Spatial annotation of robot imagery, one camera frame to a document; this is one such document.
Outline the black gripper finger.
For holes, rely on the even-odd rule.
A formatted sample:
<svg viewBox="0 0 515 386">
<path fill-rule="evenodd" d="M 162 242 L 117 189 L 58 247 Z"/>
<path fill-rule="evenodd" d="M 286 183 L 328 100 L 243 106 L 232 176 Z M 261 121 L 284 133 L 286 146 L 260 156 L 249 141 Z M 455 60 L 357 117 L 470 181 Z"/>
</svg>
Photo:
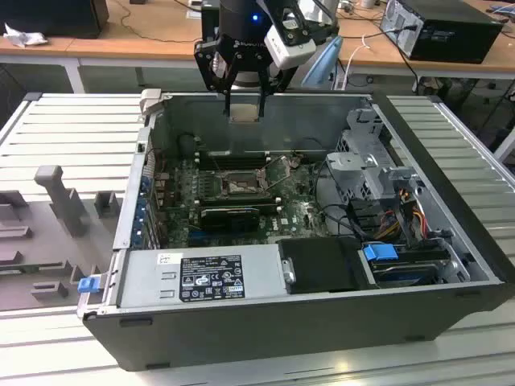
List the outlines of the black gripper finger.
<svg viewBox="0 0 515 386">
<path fill-rule="evenodd" d="M 288 69 L 282 69 L 274 77 L 270 77 L 268 70 L 269 65 L 264 60 L 257 61 L 257 76 L 259 84 L 259 99 L 258 99 L 258 117 L 265 116 L 266 98 L 274 95 L 276 92 L 284 92 L 295 73 L 298 66 Z"/>
<path fill-rule="evenodd" d="M 233 47 L 232 38 L 219 38 L 217 41 L 201 42 L 195 45 L 194 57 L 200 74 L 211 92 L 225 97 L 224 115 L 230 115 L 231 89 L 238 75 L 238 50 Z M 218 76 L 212 62 L 219 55 L 226 64 L 223 76 Z"/>
</svg>

